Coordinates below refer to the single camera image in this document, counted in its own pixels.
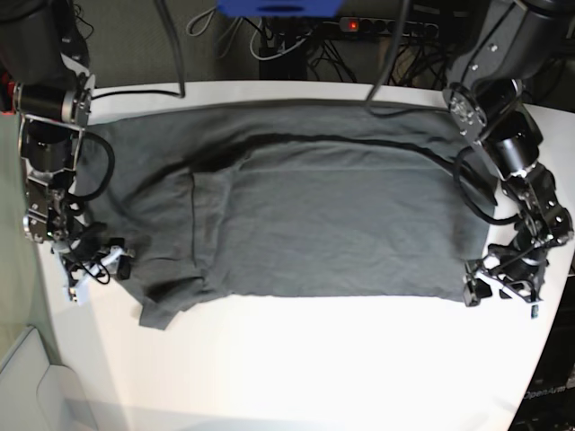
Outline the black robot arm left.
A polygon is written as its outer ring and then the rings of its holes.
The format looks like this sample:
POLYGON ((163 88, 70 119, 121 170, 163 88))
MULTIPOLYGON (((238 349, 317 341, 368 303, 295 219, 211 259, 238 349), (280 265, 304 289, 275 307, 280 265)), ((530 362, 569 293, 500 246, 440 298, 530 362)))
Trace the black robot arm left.
POLYGON ((507 244, 492 243, 485 257, 465 263, 464 303, 491 295, 524 303, 539 313, 547 256, 572 240, 569 210, 556 196, 553 173, 539 160, 543 135, 522 102, 523 82, 534 76, 567 31, 572 1, 480 1, 464 42, 448 63, 443 98, 468 146, 457 154, 453 179, 472 212, 490 225, 512 225, 507 244), (517 214, 496 219, 467 196, 460 171, 477 153, 500 179, 517 214))

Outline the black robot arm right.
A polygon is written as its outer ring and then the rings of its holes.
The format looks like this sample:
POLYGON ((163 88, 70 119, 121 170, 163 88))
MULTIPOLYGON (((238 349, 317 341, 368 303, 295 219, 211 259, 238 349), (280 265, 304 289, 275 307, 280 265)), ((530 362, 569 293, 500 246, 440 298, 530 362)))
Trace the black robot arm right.
POLYGON ((78 21, 72 1, 1 3, 1 111, 20 118, 23 230, 33 242, 50 243, 66 299, 82 304, 89 281, 129 277, 131 255, 123 239, 107 235, 106 224, 82 220, 110 184, 115 154, 87 130, 95 76, 78 21), (107 166, 96 190, 76 195, 71 188, 84 141, 103 150, 107 166))

